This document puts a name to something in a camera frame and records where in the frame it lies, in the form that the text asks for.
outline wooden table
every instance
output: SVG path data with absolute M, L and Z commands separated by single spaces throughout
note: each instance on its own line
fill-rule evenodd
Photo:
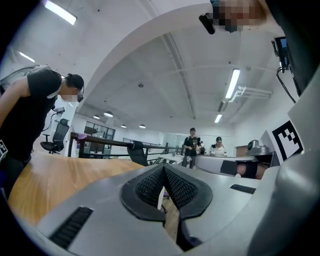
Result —
M 38 152 L 16 180 L 8 203 L 33 225 L 89 183 L 143 166 L 127 159 L 85 159 Z

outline person standing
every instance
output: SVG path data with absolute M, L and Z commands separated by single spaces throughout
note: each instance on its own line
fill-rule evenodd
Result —
M 80 75 L 69 73 L 62 78 L 47 68 L 15 80 L 6 90 L 0 84 L 0 140 L 8 150 L 0 169 L 5 172 L 3 188 L 7 197 L 30 161 L 33 144 L 44 129 L 46 116 L 58 95 L 64 101 L 76 101 L 83 87 Z
M 215 140 L 215 144 L 211 145 L 210 156 L 214 156 L 214 157 L 226 157 L 227 156 L 227 150 L 226 150 L 225 146 L 222 144 L 221 137 L 217 137 Z
M 195 165 L 195 160 L 197 156 L 197 150 L 200 146 L 200 138 L 196 137 L 196 129 L 190 129 L 190 136 L 186 137 L 183 143 L 183 147 L 185 148 L 184 158 L 182 161 L 182 166 L 187 167 L 187 158 L 190 157 L 190 166 L 189 168 L 192 169 Z
M 203 141 L 200 142 L 199 155 L 204 155 L 206 153 L 206 145 Z

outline window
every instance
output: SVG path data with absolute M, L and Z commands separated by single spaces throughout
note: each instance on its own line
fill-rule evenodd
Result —
M 111 128 L 87 121 L 84 128 L 84 133 L 93 137 L 113 140 L 115 135 L 115 129 L 111 129 Z
M 86 122 L 84 133 L 93 137 L 98 137 L 106 140 L 113 140 L 115 135 L 115 129 L 111 129 L 93 122 Z M 85 153 L 100 153 L 110 154 L 111 146 L 103 145 L 100 143 L 86 142 L 84 146 Z

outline black office chair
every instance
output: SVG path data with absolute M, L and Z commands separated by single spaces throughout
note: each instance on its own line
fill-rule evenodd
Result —
M 64 149 L 64 138 L 69 130 L 67 119 L 61 119 L 58 125 L 56 126 L 55 133 L 53 135 L 52 142 L 48 142 L 48 136 L 49 134 L 45 135 L 45 141 L 40 142 L 41 147 L 43 147 L 45 150 L 49 151 L 49 154 L 59 154 L 61 150 Z
M 149 166 L 142 142 L 134 140 L 133 143 L 126 148 L 126 150 L 128 151 L 132 162 L 142 166 Z

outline white ceiling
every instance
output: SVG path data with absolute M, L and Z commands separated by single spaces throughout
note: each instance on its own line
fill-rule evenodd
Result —
M 86 85 L 94 80 L 95 72 L 115 46 L 148 21 L 184 6 L 211 8 L 207 0 L 54 1 L 77 16 L 75 25 L 40 4 L 21 26 L 10 48 L 63 75 L 80 74 Z M 241 33 L 218 29 L 209 35 L 201 25 L 172 31 L 141 46 L 106 71 L 100 81 L 97 79 L 99 83 L 93 84 L 92 93 L 85 92 L 84 104 L 77 112 L 92 118 L 113 111 L 112 123 L 126 124 L 128 128 L 141 123 L 155 130 L 164 130 L 169 123 L 212 126 L 234 68 L 241 69 L 238 85 L 270 89 L 277 82 L 279 64 L 270 43 L 274 36 L 260 29 Z M 10 68 L 33 65 L 13 55 Z M 244 110 L 250 109 L 250 102 L 238 100 L 228 105 L 221 123 L 240 118 Z
M 272 91 L 279 66 L 271 45 L 274 37 L 261 30 L 229 33 L 218 29 L 209 35 L 201 25 L 173 31 L 120 61 L 79 112 L 92 117 L 109 110 L 114 114 L 114 125 L 126 124 L 128 128 L 144 123 L 161 129 L 159 121 L 165 126 L 170 116 L 170 121 L 195 118 L 213 125 L 234 68 L 241 69 L 237 86 Z M 229 103 L 221 122 L 233 122 L 246 102 L 237 98 Z

